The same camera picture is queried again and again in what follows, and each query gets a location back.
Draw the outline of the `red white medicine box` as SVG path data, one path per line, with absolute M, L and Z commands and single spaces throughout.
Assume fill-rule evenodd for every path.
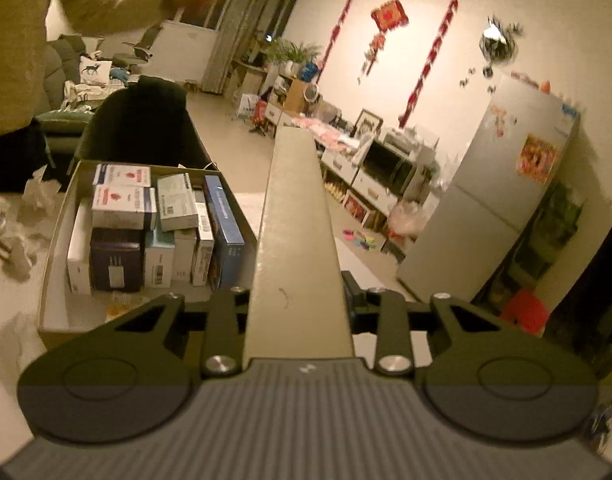
M 154 230 L 157 220 L 155 188 L 97 185 L 91 220 L 93 228 Z

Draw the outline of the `white striped upright box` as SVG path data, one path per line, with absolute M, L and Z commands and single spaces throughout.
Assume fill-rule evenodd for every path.
M 215 237 L 211 227 L 210 215 L 206 198 L 202 190 L 196 190 L 195 207 L 197 210 L 197 244 L 194 255 L 192 270 L 192 285 L 195 287 L 205 286 L 208 281 L 211 257 L 215 246 Z

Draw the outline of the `blue tall book box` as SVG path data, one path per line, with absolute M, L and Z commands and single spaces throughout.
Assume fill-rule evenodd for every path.
M 239 284 L 245 240 L 220 178 L 206 176 L 205 191 L 215 237 L 210 284 L 216 290 L 230 288 Z

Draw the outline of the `red chinese knot ornament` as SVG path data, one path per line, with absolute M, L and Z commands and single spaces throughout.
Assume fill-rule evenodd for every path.
M 358 76 L 358 84 L 365 77 L 370 76 L 374 64 L 377 62 L 379 52 L 384 50 L 386 35 L 394 29 L 409 24 L 408 14 L 400 0 L 388 0 L 371 12 L 377 32 L 364 53 L 364 61 Z

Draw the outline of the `teal white barcode box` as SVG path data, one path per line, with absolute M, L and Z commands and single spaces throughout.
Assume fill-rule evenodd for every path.
M 146 288 L 168 288 L 172 278 L 175 235 L 164 232 L 161 222 L 144 237 L 144 286 Z

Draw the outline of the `red plastic stool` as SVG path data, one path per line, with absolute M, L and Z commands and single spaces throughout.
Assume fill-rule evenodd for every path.
M 507 301 L 500 318 L 508 324 L 518 326 L 531 335 L 539 335 L 545 328 L 550 313 L 534 293 L 522 288 Z

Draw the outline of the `open cardboard storage box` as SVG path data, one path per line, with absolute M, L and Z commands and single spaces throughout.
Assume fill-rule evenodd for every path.
M 150 179 L 128 185 L 108 179 L 111 168 L 82 160 L 68 185 L 40 294 L 37 330 L 48 349 L 103 325 L 112 313 L 169 292 L 203 301 L 218 288 L 251 287 L 258 231 L 219 172 L 124 165 L 124 176 Z M 190 274 L 182 280 L 173 272 L 176 238 L 164 231 L 164 204 L 157 192 L 161 181 L 175 179 L 193 202 L 207 208 L 196 222 L 199 230 L 215 232 L 215 214 L 225 205 L 228 229 L 243 237 L 240 248 L 215 246 L 206 264 L 194 247 Z

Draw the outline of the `black office chair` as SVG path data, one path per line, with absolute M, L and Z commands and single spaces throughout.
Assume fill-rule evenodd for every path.
M 187 111 L 187 91 L 142 75 L 113 92 L 94 112 L 67 174 L 83 160 L 215 170 Z

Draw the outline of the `white box on top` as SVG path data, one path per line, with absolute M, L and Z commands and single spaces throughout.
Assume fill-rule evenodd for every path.
M 172 174 L 156 182 L 159 221 L 164 232 L 196 229 L 199 215 L 190 176 Z

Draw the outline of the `cardboard box lid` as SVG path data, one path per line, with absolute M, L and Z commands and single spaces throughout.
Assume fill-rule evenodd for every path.
M 355 355 L 312 134 L 278 128 L 249 296 L 243 363 Z

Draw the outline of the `flat white box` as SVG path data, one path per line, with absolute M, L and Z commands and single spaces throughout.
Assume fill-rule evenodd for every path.
M 90 295 L 90 240 L 92 211 L 90 198 L 83 198 L 78 205 L 70 244 L 67 252 L 67 273 L 73 294 Z

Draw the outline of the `white tv cabinet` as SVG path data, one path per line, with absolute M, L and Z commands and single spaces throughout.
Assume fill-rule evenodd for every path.
M 326 148 L 321 160 L 353 193 L 388 216 L 402 200 L 425 200 L 435 157 L 436 143 L 425 143 L 414 130 L 387 128 L 370 141 L 361 141 L 353 154 Z

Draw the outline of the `crumpled white tissue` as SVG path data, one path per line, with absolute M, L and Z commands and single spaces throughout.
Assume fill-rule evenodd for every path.
M 40 241 L 50 237 L 47 222 L 59 209 L 62 185 L 58 180 L 44 179 L 48 169 L 47 165 L 40 167 L 26 182 L 18 208 L 0 194 L 0 260 L 4 270 L 18 281 L 29 278 Z

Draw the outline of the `silver refrigerator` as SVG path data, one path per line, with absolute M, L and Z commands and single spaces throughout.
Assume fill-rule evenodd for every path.
M 516 78 L 496 86 L 470 147 L 397 278 L 427 300 L 472 300 L 524 232 L 557 174 L 580 113 Z

